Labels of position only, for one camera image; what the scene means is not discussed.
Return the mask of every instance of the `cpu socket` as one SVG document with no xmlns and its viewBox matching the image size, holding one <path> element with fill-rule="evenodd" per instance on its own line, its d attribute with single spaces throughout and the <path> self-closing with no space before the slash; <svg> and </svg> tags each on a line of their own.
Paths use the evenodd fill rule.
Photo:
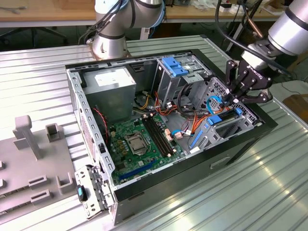
<svg viewBox="0 0 308 231">
<path fill-rule="evenodd" d="M 130 134 L 125 137 L 128 145 L 135 155 L 144 155 L 148 151 L 148 146 L 143 135 L 139 132 Z"/>
</svg>

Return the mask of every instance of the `motherboard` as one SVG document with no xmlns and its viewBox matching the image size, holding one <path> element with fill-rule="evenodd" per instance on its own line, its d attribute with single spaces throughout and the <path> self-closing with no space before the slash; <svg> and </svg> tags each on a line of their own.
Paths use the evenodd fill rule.
<svg viewBox="0 0 308 231">
<path fill-rule="evenodd" d="M 185 156 L 158 114 L 116 123 L 109 130 L 109 152 L 116 167 L 112 173 L 115 185 Z"/>
</svg>

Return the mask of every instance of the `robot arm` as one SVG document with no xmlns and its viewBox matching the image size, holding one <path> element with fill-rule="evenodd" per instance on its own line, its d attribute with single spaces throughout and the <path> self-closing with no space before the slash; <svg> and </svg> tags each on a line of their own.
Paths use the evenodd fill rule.
<svg viewBox="0 0 308 231">
<path fill-rule="evenodd" d="M 92 50 L 101 59 L 113 59 L 127 55 L 125 31 L 130 28 L 154 27 L 165 15 L 163 0 L 119 0 L 120 9 L 106 27 L 97 31 Z M 97 21 L 101 20 L 116 4 L 116 0 L 96 0 Z"/>
<path fill-rule="evenodd" d="M 282 71 L 277 68 L 279 65 L 272 65 L 272 61 L 281 55 L 296 56 L 308 50 L 308 1 L 294 0 L 269 29 L 267 39 L 250 44 L 248 49 L 265 58 L 245 50 L 239 64 L 233 60 L 227 62 L 224 81 L 230 93 L 224 100 L 228 103 L 266 103 L 273 98 L 268 88 L 273 77 Z M 261 92 L 258 96 L 249 96 L 250 90 Z"/>
</svg>

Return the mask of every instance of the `slotted metal table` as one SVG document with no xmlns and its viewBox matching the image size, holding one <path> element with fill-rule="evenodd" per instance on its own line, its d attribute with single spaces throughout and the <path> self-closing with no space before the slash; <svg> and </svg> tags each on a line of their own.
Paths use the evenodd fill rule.
<svg viewBox="0 0 308 231">
<path fill-rule="evenodd" d="M 129 41 L 132 55 L 198 48 L 221 70 L 228 56 L 200 36 Z M 85 45 L 0 53 L 0 139 L 14 117 L 32 130 L 64 127 L 75 169 L 89 164 L 65 64 L 94 60 Z M 282 103 L 261 105 L 278 127 L 239 161 L 114 227 L 108 212 L 87 221 L 77 195 L 0 226 L 0 230 L 308 230 L 307 126 Z"/>
</svg>

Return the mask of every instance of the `ram slot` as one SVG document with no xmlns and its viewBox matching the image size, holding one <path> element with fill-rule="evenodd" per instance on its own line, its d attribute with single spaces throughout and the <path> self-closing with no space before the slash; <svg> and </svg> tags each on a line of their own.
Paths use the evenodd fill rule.
<svg viewBox="0 0 308 231">
<path fill-rule="evenodd" d="M 173 151 L 170 145 L 168 144 L 166 138 L 164 137 L 164 135 L 160 132 L 157 124 L 151 118 L 143 119 L 142 122 L 145 128 L 147 129 L 148 133 L 150 134 L 153 142 L 159 149 L 161 155 L 163 157 L 167 157 L 168 154 L 172 154 Z"/>
</svg>

